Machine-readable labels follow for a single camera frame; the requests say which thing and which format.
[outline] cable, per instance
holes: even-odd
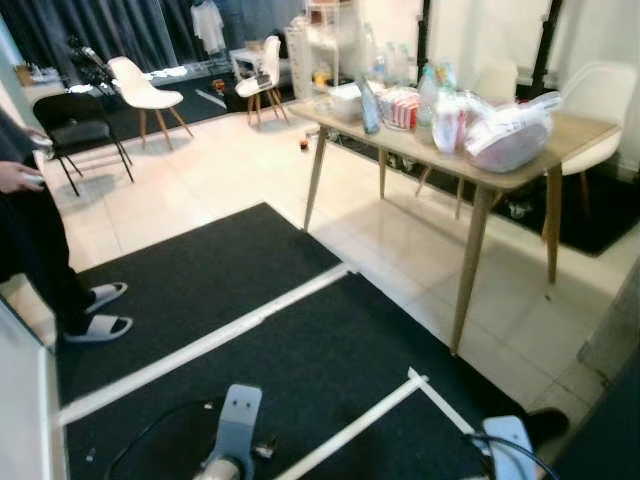
[[[535,453],[530,452],[526,448],[524,448],[524,447],[522,447],[522,446],[518,445],[517,443],[514,443],[514,442],[512,442],[510,440],[507,440],[507,439],[501,438],[501,437],[494,437],[493,435],[486,435],[486,434],[483,434],[483,433],[468,433],[464,437],[466,439],[468,439],[468,440],[484,441],[485,443],[487,443],[487,445],[489,443],[491,443],[491,442],[494,442],[494,443],[501,443],[503,445],[511,447],[514,450],[517,450],[518,452],[526,455],[531,460],[536,462],[540,467],[542,467],[542,469],[547,473],[547,475],[549,475],[549,477],[552,478],[553,480],[559,480],[559,478],[560,478],[551,469],[551,467],[549,465],[547,465],[546,463],[544,463],[542,461],[542,459],[540,457],[538,457]]]
[[[215,401],[216,400],[212,400],[212,399],[191,400],[189,402],[181,403],[179,405],[176,405],[175,407],[172,407],[172,408],[166,410],[162,415],[160,415],[158,418],[156,418],[153,422],[149,423],[146,427],[144,427],[140,431],[140,433],[138,433],[136,438],[131,440],[126,447],[124,447],[122,450],[120,450],[118,455],[115,456],[115,458],[111,461],[111,463],[107,467],[107,470],[104,473],[104,477],[103,477],[104,480],[112,480],[113,472],[115,471],[115,469],[118,466],[118,464],[120,464],[120,462],[122,462],[122,460],[131,452],[131,449],[134,446],[136,446],[144,437],[146,437],[149,434],[149,432],[151,432],[151,430],[153,430],[158,425],[160,425],[160,423],[162,423],[164,420],[166,420],[167,418],[171,417],[172,415],[184,410],[185,408],[192,407],[194,405],[198,405],[198,406],[201,406],[201,407],[203,407],[203,408],[205,408],[207,410],[210,410],[210,409],[213,408],[213,404],[214,404]]]

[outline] white chair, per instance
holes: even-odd
[[[480,97],[492,103],[510,103],[516,97],[516,85],[518,80],[518,67],[510,60],[496,60],[485,65],[472,88],[472,91]],[[416,190],[416,197],[424,186],[427,178],[432,172],[432,167],[427,167],[420,177],[420,183]],[[464,190],[464,180],[458,179],[458,190],[456,192],[456,220],[460,218],[460,206],[462,204],[462,192]],[[497,196],[494,205],[498,203],[501,196]]]
[[[561,89],[562,110],[624,127],[637,79],[638,72],[632,65],[613,62],[588,63]],[[590,207],[586,170],[611,158],[618,149],[621,138],[622,129],[562,164],[562,175],[580,174],[582,206],[587,217],[590,215]]]
[[[124,101],[138,109],[140,115],[140,137],[142,138],[143,148],[146,145],[147,110],[155,111],[158,125],[167,139],[169,150],[173,150],[173,146],[160,110],[168,109],[178,120],[178,123],[193,137],[193,133],[191,133],[187,124],[173,108],[183,100],[180,92],[157,89],[144,77],[138,66],[127,57],[112,58],[107,64],[111,68],[114,78],[118,81],[118,89]]]
[[[278,81],[280,80],[279,55],[280,40],[275,35],[267,37],[267,39],[264,41],[264,50],[262,54],[260,70],[263,74],[268,75],[268,82],[261,86],[258,84],[257,76],[254,76],[242,80],[236,85],[236,93],[243,98],[249,98],[249,107],[247,108],[247,119],[249,121],[249,124],[251,124],[251,110],[255,108],[256,115],[258,116],[258,125],[262,125],[262,119],[260,118],[260,104],[263,92],[266,93],[267,98],[269,99],[269,103],[271,103],[271,107],[273,108],[273,112],[276,114],[276,117],[280,118],[278,115],[278,110],[276,108],[277,105],[278,107],[280,107],[284,119],[287,121],[287,123],[289,123],[287,114],[285,113],[284,108],[282,108],[282,104],[280,103],[281,95],[280,91],[278,90]]]

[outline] hanging white shirt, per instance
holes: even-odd
[[[193,31],[196,37],[202,39],[208,54],[211,55],[226,48],[222,35],[224,23],[213,0],[206,0],[198,6],[191,7],[191,18]]]

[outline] black chair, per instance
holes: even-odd
[[[133,165],[127,151],[113,133],[113,128],[100,102],[88,93],[62,93],[41,98],[33,106],[33,113],[53,141],[54,157],[60,162],[73,191],[80,196],[69,170],[62,160],[66,158],[82,177],[82,172],[69,155],[113,143],[133,183],[129,165]]]

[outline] white tiled floor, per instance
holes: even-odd
[[[261,131],[244,115],[193,125],[193,140],[174,130],[173,152],[158,134],[145,150],[127,141],[136,183],[121,165],[91,170],[78,181],[80,198],[59,165],[48,163],[73,266],[89,268],[260,201],[300,226],[313,148],[303,153],[298,141],[313,125],[265,117]],[[376,164],[328,145],[311,234],[448,342],[470,207],[455,221],[453,198],[425,188],[416,199],[415,181],[395,172],[387,175],[388,201],[380,201],[377,174]],[[578,422],[602,387],[576,353],[637,257],[639,233],[598,258],[561,248],[559,281],[549,286],[539,237],[490,218],[461,356],[525,408],[559,406]],[[24,281],[2,291],[51,338],[50,313]]]

